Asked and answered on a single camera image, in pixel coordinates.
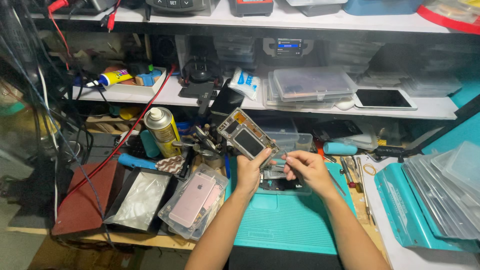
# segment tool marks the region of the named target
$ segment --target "multimeter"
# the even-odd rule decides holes
[[[270,16],[273,12],[273,0],[235,0],[237,17],[248,14],[264,14]]]
[[[146,0],[155,12],[210,16],[219,0]]]

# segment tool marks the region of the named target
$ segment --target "shelf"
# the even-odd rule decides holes
[[[73,87],[73,98],[76,98],[80,88]],[[197,100],[194,98],[181,98],[178,96],[181,90],[181,86],[178,83],[177,78],[171,78],[165,84],[163,90],[160,92],[154,104],[163,105],[177,105],[177,106],[198,106]],[[103,91],[105,98],[112,102],[133,102],[133,103],[147,103],[151,97],[133,94],[123,94]],[[84,87],[81,100],[95,100],[102,101],[102,97],[99,92],[92,88]],[[367,116],[384,116],[384,117],[397,117],[397,118],[415,118],[415,119],[434,119],[434,120],[454,120],[456,119],[455,111],[458,109],[453,101],[446,98],[412,98],[417,104],[418,110],[356,110],[351,108],[349,110],[340,110],[337,107],[333,107],[331,110],[282,110],[282,111],[294,111],[304,113],[328,113],[328,114],[345,114],[345,115],[367,115]],[[248,98],[243,100],[242,109],[246,110],[266,110],[261,103],[252,101]]]
[[[288,37],[303,39],[349,39],[382,42],[425,42],[475,44],[480,36],[469,35],[431,23],[418,14],[354,16],[343,10],[336,14],[306,17],[286,1],[274,1],[270,17],[236,17],[228,0],[220,0],[212,16],[152,14],[146,22],[144,9],[119,8],[115,16],[115,32],[169,34],[169,35],[222,35],[249,37]],[[72,31],[105,32],[98,21],[110,10],[96,16],[54,15],[61,29]],[[37,20],[39,28],[51,29],[48,20]]]

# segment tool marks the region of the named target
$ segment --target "rubber band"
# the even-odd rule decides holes
[[[366,168],[372,168],[373,172],[369,172]],[[370,163],[364,164],[363,165],[363,170],[371,176],[375,176],[377,174],[377,169],[375,169],[375,167],[373,165],[371,165]]]

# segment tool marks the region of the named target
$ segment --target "teal repair mat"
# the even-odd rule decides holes
[[[355,213],[347,181],[340,175],[342,166],[337,163],[326,165],[347,194],[344,198]],[[237,184],[235,158],[230,159],[230,175],[225,199]],[[330,221],[321,199],[315,193],[309,196],[253,195],[234,245],[337,254]]]

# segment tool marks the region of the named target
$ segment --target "phone battery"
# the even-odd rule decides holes
[[[264,179],[285,179],[287,175],[284,172],[264,170]]]

